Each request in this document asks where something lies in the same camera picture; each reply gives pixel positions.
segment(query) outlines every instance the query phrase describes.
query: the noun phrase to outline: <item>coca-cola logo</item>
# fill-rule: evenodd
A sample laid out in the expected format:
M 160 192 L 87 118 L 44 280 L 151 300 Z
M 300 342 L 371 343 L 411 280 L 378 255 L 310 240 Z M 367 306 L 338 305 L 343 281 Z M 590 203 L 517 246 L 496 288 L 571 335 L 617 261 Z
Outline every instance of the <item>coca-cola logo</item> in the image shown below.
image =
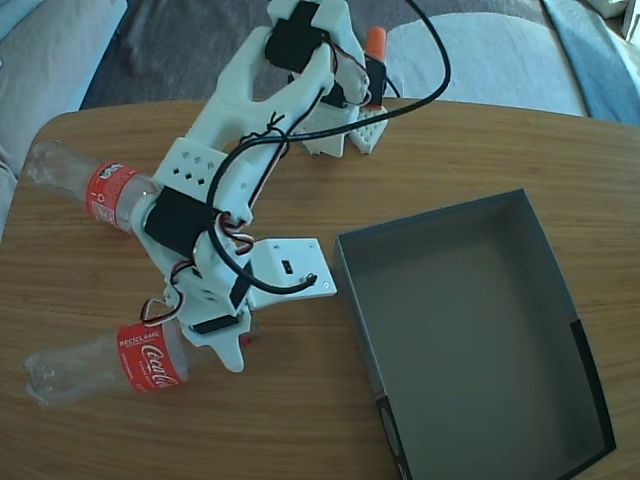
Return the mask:
M 122 164 L 112 163 L 107 168 L 105 168 L 102 172 L 100 172 L 100 178 L 102 180 L 106 180 L 109 177 L 111 177 L 111 175 L 113 175 L 114 172 L 117 172 L 121 168 L 122 168 Z
M 172 387 L 180 383 L 180 380 L 173 378 L 167 374 L 164 368 L 165 359 L 164 352 L 155 345 L 144 345 L 140 352 L 147 363 L 147 373 L 150 375 L 151 381 L 158 388 Z

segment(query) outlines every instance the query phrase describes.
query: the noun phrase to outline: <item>white plastic bracket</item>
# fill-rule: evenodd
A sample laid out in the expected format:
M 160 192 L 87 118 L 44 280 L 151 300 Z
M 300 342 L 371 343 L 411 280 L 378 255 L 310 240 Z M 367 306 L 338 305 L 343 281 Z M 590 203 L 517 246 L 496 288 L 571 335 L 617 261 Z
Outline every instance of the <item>white plastic bracket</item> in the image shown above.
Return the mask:
M 290 287 L 303 282 L 314 273 L 315 285 L 292 295 L 272 295 L 257 288 L 249 289 L 252 310 L 291 300 L 328 297 L 337 292 L 331 272 L 314 238 L 281 238 L 262 240 L 255 244 L 252 259 L 256 277 L 274 285 Z
M 373 118 L 385 113 L 387 113 L 387 110 L 384 107 L 381 107 L 380 110 L 368 110 L 363 108 L 360 109 L 358 121 Z M 370 154 L 380 141 L 380 138 L 382 138 L 382 134 L 388 124 L 389 120 L 383 120 L 381 122 L 374 123 L 373 125 L 361 127 L 349 133 L 349 138 L 354 145 L 358 147 L 358 150 L 360 150 L 361 153 Z

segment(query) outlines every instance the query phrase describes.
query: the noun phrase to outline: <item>sofa cushion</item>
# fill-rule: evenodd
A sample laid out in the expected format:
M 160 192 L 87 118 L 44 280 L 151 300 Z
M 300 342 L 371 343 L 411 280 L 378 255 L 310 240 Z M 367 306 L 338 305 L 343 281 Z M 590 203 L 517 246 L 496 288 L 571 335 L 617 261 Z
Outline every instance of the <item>sofa cushion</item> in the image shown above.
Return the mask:
M 0 161 L 15 175 L 36 133 L 92 74 L 120 3 L 47 0 L 0 43 Z
M 43 0 L 0 0 L 0 42 Z

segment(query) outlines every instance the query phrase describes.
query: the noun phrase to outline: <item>robotic arm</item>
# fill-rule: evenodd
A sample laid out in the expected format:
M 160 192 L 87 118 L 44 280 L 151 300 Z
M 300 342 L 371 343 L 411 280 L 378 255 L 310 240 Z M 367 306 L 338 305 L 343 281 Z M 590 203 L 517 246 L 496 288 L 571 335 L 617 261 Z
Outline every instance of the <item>robotic arm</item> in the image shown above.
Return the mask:
M 360 105 L 370 96 L 365 55 L 344 0 L 272 0 L 268 12 L 273 27 L 248 37 L 192 128 L 160 164 L 154 175 L 160 193 L 147 195 L 132 215 L 136 235 L 165 275 L 165 302 L 185 337 L 211 346 L 233 372 L 244 369 L 239 337 L 251 330 L 251 310 L 336 293 L 315 239 L 270 239 L 247 248 L 234 243 L 285 153 L 284 135 L 351 123 L 362 118 Z M 253 84 L 266 61 L 289 70 L 292 81 L 254 102 Z M 377 124 L 377 134 L 368 132 L 366 139 L 354 132 L 356 144 L 370 152 L 385 126 Z M 222 151 L 233 140 L 266 134 L 283 138 L 232 153 L 232 159 Z M 339 135 L 306 146 L 341 156 L 343 145 Z M 280 288 L 265 291 L 252 277 Z M 287 287 L 291 293 L 282 294 Z

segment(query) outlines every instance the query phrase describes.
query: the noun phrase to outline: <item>white 3d-printed robot arm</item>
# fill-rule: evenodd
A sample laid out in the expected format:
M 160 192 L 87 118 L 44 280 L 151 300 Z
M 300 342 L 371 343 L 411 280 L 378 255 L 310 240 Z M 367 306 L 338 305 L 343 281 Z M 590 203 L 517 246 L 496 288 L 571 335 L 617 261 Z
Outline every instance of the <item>white 3d-printed robot arm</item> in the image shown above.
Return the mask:
M 269 5 L 269 15 L 274 25 L 280 20 L 289 20 L 299 3 L 318 2 L 273 0 Z M 361 69 L 340 58 L 336 70 L 335 46 L 364 64 L 364 53 L 353 34 L 346 2 L 322 1 L 311 24 L 328 32 L 329 42 L 322 43 L 313 51 L 304 70 L 289 85 L 262 102 L 253 101 L 253 84 L 266 62 L 265 49 L 273 29 L 261 27 L 253 31 L 220 75 L 215 93 L 188 134 L 175 141 L 160 164 L 154 180 L 162 187 L 161 193 L 145 197 L 132 215 L 136 235 L 167 278 L 167 304 L 174 307 L 178 304 L 176 289 L 184 294 L 185 301 L 178 314 L 184 335 L 194 345 L 214 348 L 224 365 L 234 372 L 244 368 L 239 336 L 251 329 L 250 310 L 336 292 L 318 242 L 312 239 L 264 240 L 258 242 L 249 254 L 240 256 L 230 239 L 222 235 L 218 237 L 224 250 L 237 264 L 245 270 L 251 269 L 253 275 L 263 281 L 287 287 L 299 284 L 311 273 L 318 277 L 313 286 L 301 292 L 274 295 L 243 284 L 214 250 L 206 231 L 196 230 L 196 234 L 200 233 L 192 243 L 188 243 L 190 251 L 167 246 L 166 241 L 150 234 L 151 215 L 154 210 L 159 210 L 161 204 L 166 215 L 176 214 L 172 208 L 176 210 L 179 205 L 190 205 L 190 214 L 193 210 L 207 208 L 209 186 L 227 156 L 223 152 L 224 147 L 253 132 L 265 132 L 274 116 L 282 117 L 277 127 L 288 131 L 309 113 L 320 92 L 328 93 L 333 88 L 334 81 L 343 87 L 348 101 L 361 102 L 365 98 L 369 79 Z M 357 117 L 359 109 L 354 106 L 346 110 L 348 113 L 343 115 L 344 118 L 340 117 L 341 113 L 334 115 L 342 125 Z M 336 141 L 343 142 L 344 139 L 341 137 Z M 215 195 L 215 209 L 229 212 L 234 223 L 249 225 L 253 219 L 254 193 L 260 188 L 263 175 L 281 148 L 280 144 L 259 145 L 242 153 L 222 177 Z M 180 229 L 171 225 L 163 228 Z M 193 259 L 194 266 L 182 271 L 177 278 L 178 285 L 171 286 L 169 275 L 172 265 L 185 257 Z

